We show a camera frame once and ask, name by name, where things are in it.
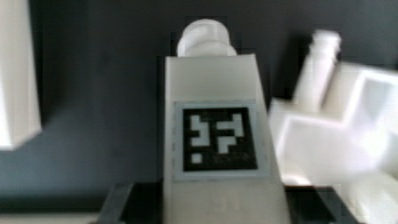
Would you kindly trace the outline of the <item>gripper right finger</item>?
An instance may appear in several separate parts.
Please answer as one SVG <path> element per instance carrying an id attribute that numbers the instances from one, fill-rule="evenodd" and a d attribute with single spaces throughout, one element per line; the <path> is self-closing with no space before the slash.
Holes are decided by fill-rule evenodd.
<path id="1" fill-rule="evenodd" d="M 363 224 L 333 187 L 287 186 L 292 224 Z"/>

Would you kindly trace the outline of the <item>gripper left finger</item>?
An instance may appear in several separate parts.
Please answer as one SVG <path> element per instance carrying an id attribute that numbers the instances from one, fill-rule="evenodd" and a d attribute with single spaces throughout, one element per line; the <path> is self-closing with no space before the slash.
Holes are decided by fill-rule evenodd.
<path id="1" fill-rule="evenodd" d="M 162 183 L 112 187 L 95 224 L 162 224 Z"/>

